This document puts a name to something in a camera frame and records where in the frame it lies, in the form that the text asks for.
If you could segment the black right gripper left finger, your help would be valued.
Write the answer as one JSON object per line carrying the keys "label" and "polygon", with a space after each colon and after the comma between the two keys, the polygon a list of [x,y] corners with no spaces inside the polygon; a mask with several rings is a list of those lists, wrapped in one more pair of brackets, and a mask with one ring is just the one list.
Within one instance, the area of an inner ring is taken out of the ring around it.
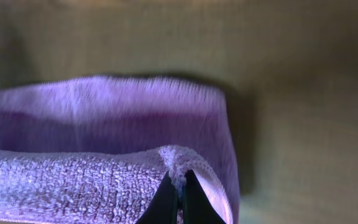
{"label": "black right gripper left finger", "polygon": [[177,224],[177,214],[178,190],[166,172],[151,203],[136,224]]}

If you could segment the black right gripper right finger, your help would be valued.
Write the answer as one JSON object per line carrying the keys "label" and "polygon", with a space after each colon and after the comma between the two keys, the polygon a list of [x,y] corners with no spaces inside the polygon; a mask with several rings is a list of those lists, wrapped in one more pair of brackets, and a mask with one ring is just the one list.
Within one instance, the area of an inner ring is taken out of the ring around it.
{"label": "black right gripper right finger", "polygon": [[181,196],[183,223],[226,224],[212,207],[193,170],[187,171],[185,177]]}

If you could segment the purple cloth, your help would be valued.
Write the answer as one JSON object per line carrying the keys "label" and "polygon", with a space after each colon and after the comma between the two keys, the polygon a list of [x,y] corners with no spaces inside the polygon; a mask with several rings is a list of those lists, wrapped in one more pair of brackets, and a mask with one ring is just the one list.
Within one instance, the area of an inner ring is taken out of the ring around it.
{"label": "purple cloth", "polygon": [[224,93],[173,78],[88,77],[0,90],[0,221],[135,223],[193,171],[239,219]]}

